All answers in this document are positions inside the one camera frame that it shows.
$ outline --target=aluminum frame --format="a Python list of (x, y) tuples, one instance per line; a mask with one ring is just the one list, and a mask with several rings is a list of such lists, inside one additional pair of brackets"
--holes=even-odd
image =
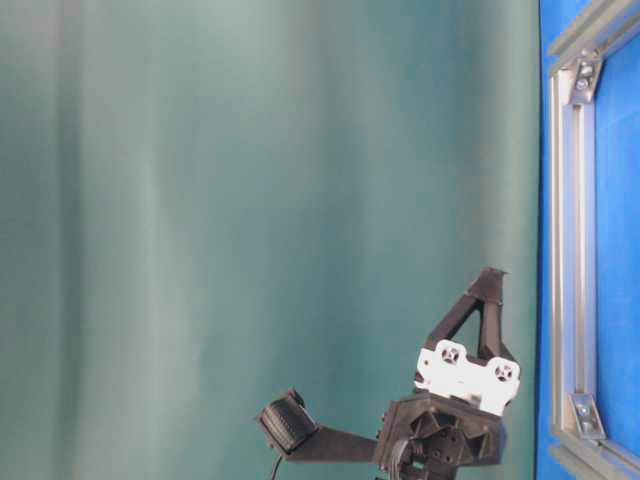
[(594, 102), (606, 58), (640, 31), (640, 0), (593, 0), (548, 54), (551, 115), (551, 454), (580, 479), (640, 479), (607, 439), (595, 399)]

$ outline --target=bolt head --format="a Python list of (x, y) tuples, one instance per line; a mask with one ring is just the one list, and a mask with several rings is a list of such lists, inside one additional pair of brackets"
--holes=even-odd
[(587, 80), (586, 78), (580, 78), (576, 82), (576, 89), (580, 91), (586, 90), (588, 86), (589, 86), (589, 80)]
[(591, 75), (593, 75), (593, 65), (590, 65), (588, 63), (583, 64), (582, 68), (580, 69), (580, 75), (582, 75), (583, 77), (590, 77)]
[(495, 374), (501, 382), (508, 382), (513, 377), (513, 369), (509, 365), (500, 365)]
[(587, 417), (591, 413), (591, 409), (587, 405), (580, 404), (576, 407), (576, 410), (578, 410), (578, 414), (581, 417)]
[(458, 363), (458, 358), (460, 357), (460, 352), (457, 348), (445, 348), (442, 350), (442, 359), (451, 364)]

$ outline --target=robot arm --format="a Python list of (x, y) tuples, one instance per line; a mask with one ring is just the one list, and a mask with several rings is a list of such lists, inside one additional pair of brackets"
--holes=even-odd
[[(316, 423), (292, 389), (256, 418), (269, 445), (289, 462), (374, 463), (391, 480), (453, 480), (460, 466), (499, 463), (502, 414), (520, 385), (520, 366), (502, 343), (503, 275), (484, 269), (429, 334), (414, 392), (391, 402), (377, 440)], [(475, 311), (474, 356), (452, 339)]]

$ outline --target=cable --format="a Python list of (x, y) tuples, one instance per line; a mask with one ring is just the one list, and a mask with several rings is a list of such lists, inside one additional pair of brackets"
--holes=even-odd
[(269, 476), (269, 480), (276, 480), (276, 474), (278, 473), (278, 467), (282, 463), (282, 455), (279, 456), (275, 463), (273, 464), (273, 468), (271, 469), (271, 475)]

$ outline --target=white bracket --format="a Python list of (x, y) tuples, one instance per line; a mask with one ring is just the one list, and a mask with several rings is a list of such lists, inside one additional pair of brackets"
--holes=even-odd
[(445, 398), (459, 398), (487, 413), (502, 416), (518, 394), (520, 365), (494, 357), (487, 365), (470, 362), (467, 349), (451, 340), (440, 340), (435, 351), (423, 348), (418, 357), (422, 390)]

